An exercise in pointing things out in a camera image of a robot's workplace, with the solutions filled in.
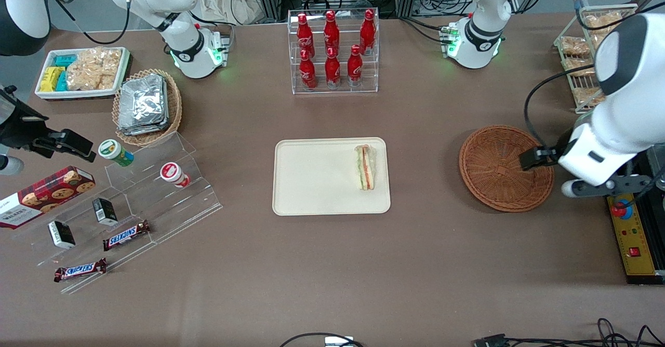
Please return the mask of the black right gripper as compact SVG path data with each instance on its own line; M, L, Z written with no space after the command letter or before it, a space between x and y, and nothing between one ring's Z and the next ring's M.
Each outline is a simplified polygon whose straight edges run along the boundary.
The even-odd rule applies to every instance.
M48 117L15 98L15 91L14 87L2 87L2 145L52 158L54 152L61 151L56 139L52 137L56 131L48 129ZM60 144L86 162L93 163L97 157L92 151L93 143L70 129L60 132Z

